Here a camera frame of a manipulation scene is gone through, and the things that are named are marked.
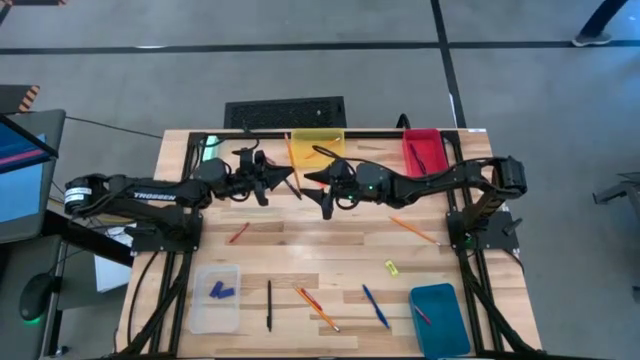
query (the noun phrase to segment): yellow bin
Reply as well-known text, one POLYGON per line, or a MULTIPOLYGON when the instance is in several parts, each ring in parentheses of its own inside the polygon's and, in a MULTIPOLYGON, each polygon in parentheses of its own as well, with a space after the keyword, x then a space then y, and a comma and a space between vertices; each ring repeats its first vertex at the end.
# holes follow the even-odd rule
POLYGON ((346 147, 344 129, 294 129, 291 131, 293 159, 297 167, 325 167, 333 161, 332 158, 313 150, 313 145, 322 146, 344 156, 346 147))

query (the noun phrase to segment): blue pen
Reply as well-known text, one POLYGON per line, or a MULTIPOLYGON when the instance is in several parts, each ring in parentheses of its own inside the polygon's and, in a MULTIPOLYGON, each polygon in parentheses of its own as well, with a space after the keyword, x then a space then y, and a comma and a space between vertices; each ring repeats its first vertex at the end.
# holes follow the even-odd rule
POLYGON ((376 304, 376 301, 373 299, 373 295, 371 295, 371 292, 369 291, 369 289, 367 289, 367 286, 365 284, 362 284, 362 289, 364 289, 364 293, 367 294, 367 297, 369 298, 369 301, 371 301, 371 304, 373 304, 373 307, 376 308, 376 315, 378 315, 378 319, 380 319, 380 321, 382 321, 384 326, 388 329, 389 323, 387 322, 387 319, 384 317, 384 314, 378 307, 378 304, 376 304))

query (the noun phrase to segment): red container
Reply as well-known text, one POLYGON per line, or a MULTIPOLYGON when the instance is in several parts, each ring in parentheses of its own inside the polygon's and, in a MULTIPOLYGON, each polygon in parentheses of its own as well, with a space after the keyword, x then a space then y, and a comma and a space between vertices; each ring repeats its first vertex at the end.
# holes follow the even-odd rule
POLYGON ((449 168, 447 156, 442 146, 440 132, 436 129, 405 130, 402 135, 402 149, 404 163, 407 167, 407 175, 412 177, 424 176, 418 164, 416 156, 411 151, 411 146, 416 150, 418 158, 427 169, 427 175, 431 175, 449 168))

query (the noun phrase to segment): yellow pencil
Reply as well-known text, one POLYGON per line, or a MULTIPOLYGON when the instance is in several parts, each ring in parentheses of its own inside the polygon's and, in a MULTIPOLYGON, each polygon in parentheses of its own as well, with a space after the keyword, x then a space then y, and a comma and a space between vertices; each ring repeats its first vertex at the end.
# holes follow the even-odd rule
POLYGON ((424 234, 422 231, 416 229, 413 225, 409 225, 403 221, 400 221, 400 219, 394 218, 393 216, 389 216, 389 219, 391 219, 391 221, 393 221, 394 223, 402 226, 403 228, 415 233, 416 235, 422 237, 423 239, 429 240, 432 243, 440 246, 441 244, 435 240, 433 240, 431 237, 427 236, 426 234, 424 234))
POLYGON ((335 330, 336 332, 340 332, 340 329, 338 328, 338 326, 331 320, 331 318, 329 318, 329 316, 327 316, 327 314, 325 314, 322 310, 318 309, 318 307, 316 306, 316 304, 313 303, 313 301, 311 301, 311 299, 309 299, 303 292, 302 290, 300 290, 297 287, 293 287, 294 289, 296 289, 296 291, 298 292, 298 294, 300 294, 300 296, 302 296, 303 299, 305 299, 305 301, 309 304, 309 306, 311 306, 313 308, 313 310, 315 310, 318 315, 322 316, 322 318, 324 319, 324 321, 327 322, 327 324, 331 325, 331 327, 333 328, 333 330, 335 330))
POLYGON ((289 142, 289 136, 287 133, 284 133, 284 142, 287 144, 287 151, 289 152, 289 160, 291 160, 291 167, 293 168, 293 177, 296 179, 296 186, 298 187, 298 191, 300 191, 300 179, 298 178, 298 171, 296 170, 296 164, 293 161, 293 150, 291 150, 291 143, 289 142))
MULTIPOLYGON (((336 141, 340 141, 340 138, 339 138, 339 137, 337 137, 337 138, 335 138, 335 139, 333 139, 333 140, 329 141, 329 142, 328 142, 328 143, 326 143, 323 147, 325 147, 325 148, 326 148, 326 147, 329 147, 329 146, 333 145, 336 141)), ((317 153, 318 153, 318 152, 314 150, 311 154, 307 155, 307 157, 306 157, 305 159, 309 159, 309 158, 313 157, 313 156, 314 156, 315 154, 317 154, 317 153)))

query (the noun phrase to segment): yellow eraser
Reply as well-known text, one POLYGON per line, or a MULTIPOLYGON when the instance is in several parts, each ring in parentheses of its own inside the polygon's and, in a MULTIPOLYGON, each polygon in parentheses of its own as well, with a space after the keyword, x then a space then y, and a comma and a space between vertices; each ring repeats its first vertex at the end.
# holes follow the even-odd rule
POLYGON ((398 269, 396 269, 396 266, 393 265, 393 262, 391 260, 385 261, 384 266, 386 266, 387 269, 389 269, 389 271, 391 272, 391 276, 393 277, 398 276, 399 274, 398 269))

